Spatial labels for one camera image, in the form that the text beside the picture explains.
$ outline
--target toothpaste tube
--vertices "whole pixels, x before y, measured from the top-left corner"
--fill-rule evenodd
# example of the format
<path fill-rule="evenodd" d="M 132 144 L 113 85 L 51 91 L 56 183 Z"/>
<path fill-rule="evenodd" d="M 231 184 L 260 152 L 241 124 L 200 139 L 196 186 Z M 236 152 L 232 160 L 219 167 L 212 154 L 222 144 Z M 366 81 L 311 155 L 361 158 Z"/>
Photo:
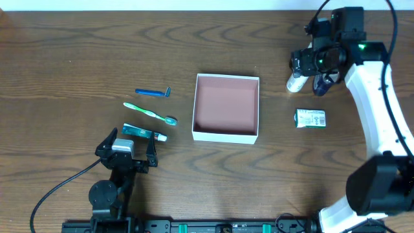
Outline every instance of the toothpaste tube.
<path fill-rule="evenodd" d="M 122 133 L 149 139 L 151 137 L 152 131 L 141 129 L 136 126 L 124 123 L 124 126 L 122 127 Z M 162 135 L 156 132 L 154 132 L 154 135 L 155 135 L 155 140 L 159 140 L 161 142 L 167 141 L 167 136 L 165 135 Z"/>

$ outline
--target green clip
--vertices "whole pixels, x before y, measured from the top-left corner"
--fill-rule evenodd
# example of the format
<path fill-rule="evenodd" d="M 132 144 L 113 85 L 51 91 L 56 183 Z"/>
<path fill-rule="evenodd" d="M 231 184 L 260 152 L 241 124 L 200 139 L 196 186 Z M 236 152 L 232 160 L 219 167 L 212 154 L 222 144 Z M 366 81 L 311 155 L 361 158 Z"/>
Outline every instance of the green clip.
<path fill-rule="evenodd" d="M 187 224 L 179 225 L 179 233 L 187 233 Z"/>
<path fill-rule="evenodd" d="M 263 233 L 272 233 L 272 225 L 263 224 Z"/>

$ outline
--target white bottle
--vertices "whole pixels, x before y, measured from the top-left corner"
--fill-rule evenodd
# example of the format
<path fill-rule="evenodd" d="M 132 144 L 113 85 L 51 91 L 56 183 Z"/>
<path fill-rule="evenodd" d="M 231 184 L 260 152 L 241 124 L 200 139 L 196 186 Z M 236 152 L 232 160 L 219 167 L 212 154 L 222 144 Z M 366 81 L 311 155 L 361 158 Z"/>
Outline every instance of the white bottle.
<path fill-rule="evenodd" d="M 312 48 L 312 42 L 309 44 L 308 48 Z M 309 77 L 300 76 L 299 78 L 293 77 L 293 74 L 290 75 L 289 80 L 286 83 L 286 91 L 288 93 L 297 93 L 305 85 Z"/>

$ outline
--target tabletop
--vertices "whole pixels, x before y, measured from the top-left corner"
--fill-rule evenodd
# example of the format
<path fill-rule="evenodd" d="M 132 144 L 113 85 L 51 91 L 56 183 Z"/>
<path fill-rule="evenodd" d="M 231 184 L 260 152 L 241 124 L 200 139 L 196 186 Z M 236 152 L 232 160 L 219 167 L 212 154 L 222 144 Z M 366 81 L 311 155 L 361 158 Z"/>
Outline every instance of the tabletop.
<path fill-rule="evenodd" d="M 130 212 L 172 219 L 307 216 L 345 194 L 366 160 L 364 132 L 346 86 L 314 96 L 311 82 L 288 94 L 290 53 L 307 47 L 314 11 L 5 12 L 0 18 L 0 231 L 28 232 L 32 209 L 61 181 L 92 164 L 94 150 L 124 122 L 168 136 L 159 165 L 136 177 Z M 414 129 L 414 12 L 398 12 L 391 66 L 405 119 Z M 389 12 L 366 12 L 368 39 L 388 47 Z M 194 141 L 197 73 L 260 77 L 254 145 Z M 169 98 L 135 94 L 163 91 Z M 131 102 L 179 124 L 122 105 Z M 324 109 L 325 129 L 295 128 L 296 108 Z M 143 159 L 147 140 L 133 139 Z M 40 207 L 38 232 L 88 220 L 89 188 L 108 179 L 102 165 L 66 184 Z M 413 214 L 386 219 L 414 232 Z"/>

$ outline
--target blue razor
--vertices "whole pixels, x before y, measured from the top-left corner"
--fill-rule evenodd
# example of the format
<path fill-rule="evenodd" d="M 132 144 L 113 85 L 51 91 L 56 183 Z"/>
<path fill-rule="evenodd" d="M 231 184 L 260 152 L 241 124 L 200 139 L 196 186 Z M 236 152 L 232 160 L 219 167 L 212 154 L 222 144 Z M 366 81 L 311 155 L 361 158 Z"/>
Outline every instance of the blue razor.
<path fill-rule="evenodd" d="M 151 96 L 169 97 L 170 92 L 171 92 L 170 87 L 167 87 L 167 90 L 166 90 L 165 93 L 163 93 L 162 91 L 151 91 L 151 90 L 144 90 L 144 89 L 135 89 L 136 94 L 146 94 L 146 95 L 151 95 Z"/>

